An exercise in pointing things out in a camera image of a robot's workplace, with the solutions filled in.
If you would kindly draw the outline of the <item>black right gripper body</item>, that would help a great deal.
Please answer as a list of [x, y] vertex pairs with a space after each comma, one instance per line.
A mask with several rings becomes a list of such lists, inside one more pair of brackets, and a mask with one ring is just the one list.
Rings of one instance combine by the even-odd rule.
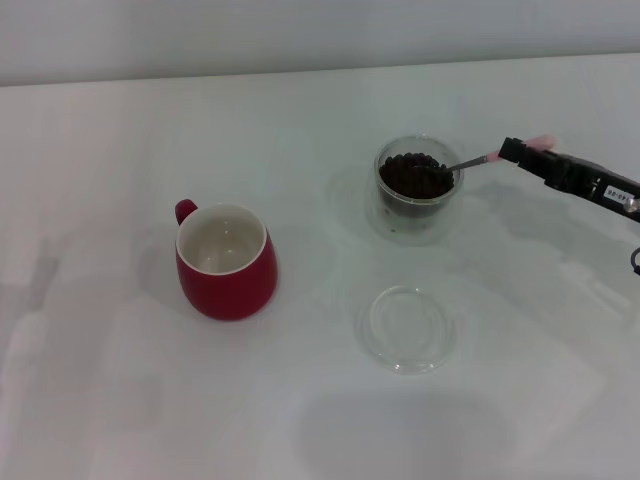
[[597, 163], [551, 152], [545, 185], [639, 222], [639, 183]]

